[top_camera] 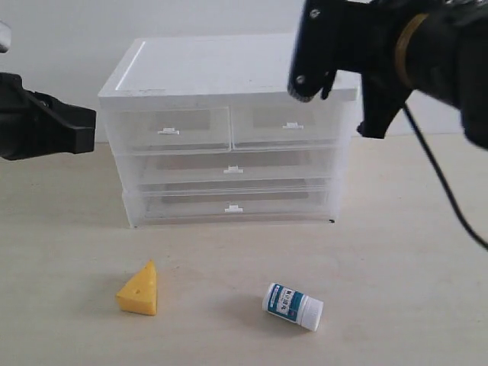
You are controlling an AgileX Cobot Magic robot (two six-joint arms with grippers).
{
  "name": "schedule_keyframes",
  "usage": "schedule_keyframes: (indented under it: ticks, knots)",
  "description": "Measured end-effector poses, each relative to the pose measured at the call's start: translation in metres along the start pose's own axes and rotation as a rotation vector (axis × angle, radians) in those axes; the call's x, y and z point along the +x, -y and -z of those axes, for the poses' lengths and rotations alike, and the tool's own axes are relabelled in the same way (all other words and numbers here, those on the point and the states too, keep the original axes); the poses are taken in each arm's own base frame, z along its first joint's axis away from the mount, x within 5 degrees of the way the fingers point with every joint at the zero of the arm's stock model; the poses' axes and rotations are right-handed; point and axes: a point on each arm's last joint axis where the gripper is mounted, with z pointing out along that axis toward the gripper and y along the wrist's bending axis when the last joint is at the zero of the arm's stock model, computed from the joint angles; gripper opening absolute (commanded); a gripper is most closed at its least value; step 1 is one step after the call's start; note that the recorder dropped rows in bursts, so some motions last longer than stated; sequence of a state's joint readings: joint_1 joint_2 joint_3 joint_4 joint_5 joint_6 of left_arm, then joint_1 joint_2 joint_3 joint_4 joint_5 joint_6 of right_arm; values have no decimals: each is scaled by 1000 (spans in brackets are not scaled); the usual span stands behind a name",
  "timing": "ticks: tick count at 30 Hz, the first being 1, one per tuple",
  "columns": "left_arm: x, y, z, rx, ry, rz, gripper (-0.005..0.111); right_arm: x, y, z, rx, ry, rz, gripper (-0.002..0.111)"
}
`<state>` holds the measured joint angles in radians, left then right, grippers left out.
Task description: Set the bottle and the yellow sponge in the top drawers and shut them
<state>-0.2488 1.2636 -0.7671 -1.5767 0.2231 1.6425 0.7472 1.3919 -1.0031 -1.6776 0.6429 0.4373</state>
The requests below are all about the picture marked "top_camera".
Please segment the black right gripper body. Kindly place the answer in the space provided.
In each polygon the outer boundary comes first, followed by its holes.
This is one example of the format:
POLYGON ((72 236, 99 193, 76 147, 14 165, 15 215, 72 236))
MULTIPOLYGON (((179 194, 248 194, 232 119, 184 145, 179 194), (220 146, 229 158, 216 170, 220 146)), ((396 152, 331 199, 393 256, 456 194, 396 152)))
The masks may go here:
POLYGON ((339 27, 337 66, 361 75, 362 137, 383 139, 411 90, 397 75, 393 54, 407 14, 388 1, 346 2, 339 27))

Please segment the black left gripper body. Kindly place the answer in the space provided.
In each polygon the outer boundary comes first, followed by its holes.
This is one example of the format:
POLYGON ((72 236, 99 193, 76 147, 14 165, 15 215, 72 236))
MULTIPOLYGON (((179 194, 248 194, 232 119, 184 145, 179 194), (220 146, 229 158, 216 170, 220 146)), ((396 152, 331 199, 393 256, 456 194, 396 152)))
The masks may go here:
POLYGON ((41 156, 36 133, 39 93, 23 87, 17 74, 1 73, 1 157, 6 160, 41 156))

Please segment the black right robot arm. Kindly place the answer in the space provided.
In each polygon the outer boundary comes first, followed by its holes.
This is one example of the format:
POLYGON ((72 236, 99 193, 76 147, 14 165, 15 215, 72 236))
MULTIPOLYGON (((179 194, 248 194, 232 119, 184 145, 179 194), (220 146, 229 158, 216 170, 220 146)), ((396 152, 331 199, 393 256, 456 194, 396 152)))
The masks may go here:
POLYGON ((414 91, 461 114, 466 138, 487 147, 487 3, 346 1, 339 69, 361 75, 362 137, 383 139, 414 91))

